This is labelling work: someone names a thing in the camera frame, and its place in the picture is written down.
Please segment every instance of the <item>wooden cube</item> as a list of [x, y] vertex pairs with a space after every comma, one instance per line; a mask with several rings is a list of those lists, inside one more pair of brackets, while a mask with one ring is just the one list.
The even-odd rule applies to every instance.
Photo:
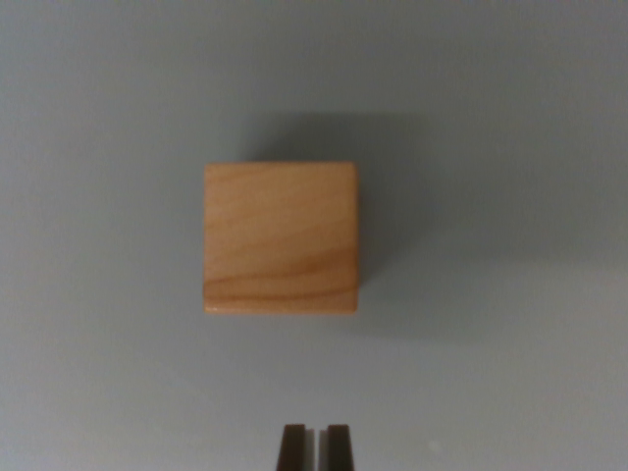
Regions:
[[354, 164], [205, 167], [203, 302], [211, 313], [352, 313]]

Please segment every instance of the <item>wood grain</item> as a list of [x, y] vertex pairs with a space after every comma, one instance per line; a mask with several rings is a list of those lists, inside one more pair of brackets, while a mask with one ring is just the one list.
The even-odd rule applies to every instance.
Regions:
[[348, 162], [206, 166], [205, 310], [354, 312], [357, 193]]

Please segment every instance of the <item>cube face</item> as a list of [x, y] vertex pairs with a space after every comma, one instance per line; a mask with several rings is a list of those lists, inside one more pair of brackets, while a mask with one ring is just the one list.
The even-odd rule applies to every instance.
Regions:
[[203, 301], [213, 313], [352, 313], [355, 165], [205, 167]]

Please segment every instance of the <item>wooden block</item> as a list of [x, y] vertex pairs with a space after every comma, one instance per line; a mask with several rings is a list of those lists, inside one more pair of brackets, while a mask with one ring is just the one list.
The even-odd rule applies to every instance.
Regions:
[[213, 313], [352, 313], [355, 165], [205, 167], [203, 301]]
[[327, 428], [328, 471], [353, 471], [353, 452], [348, 425]]
[[284, 427], [277, 471], [303, 471], [305, 464], [305, 425]]

